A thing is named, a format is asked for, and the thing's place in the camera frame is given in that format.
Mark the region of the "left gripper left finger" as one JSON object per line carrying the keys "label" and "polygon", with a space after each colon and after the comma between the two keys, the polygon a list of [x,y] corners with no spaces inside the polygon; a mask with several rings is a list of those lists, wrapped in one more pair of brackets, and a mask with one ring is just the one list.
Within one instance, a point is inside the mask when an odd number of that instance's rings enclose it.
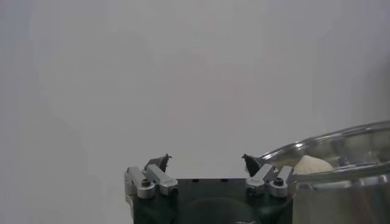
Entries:
{"label": "left gripper left finger", "polygon": [[163,196],[172,196],[178,192],[178,180],[166,174],[170,159],[171,156],[166,154],[150,159],[142,169],[137,166],[128,167],[124,172],[126,195],[150,199],[156,191]]}

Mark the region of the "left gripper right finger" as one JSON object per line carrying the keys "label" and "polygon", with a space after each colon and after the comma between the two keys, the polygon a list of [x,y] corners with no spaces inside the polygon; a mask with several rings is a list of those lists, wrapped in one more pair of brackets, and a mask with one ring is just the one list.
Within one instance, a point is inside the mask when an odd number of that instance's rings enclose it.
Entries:
{"label": "left gripper right finger", "polygon": [[244,154],[249,177],[245,180],[246,189],[252,195],[268,194],[275,198],[292,197],[295,194],[295,173],[291,166],[277,168],[260,158]]}

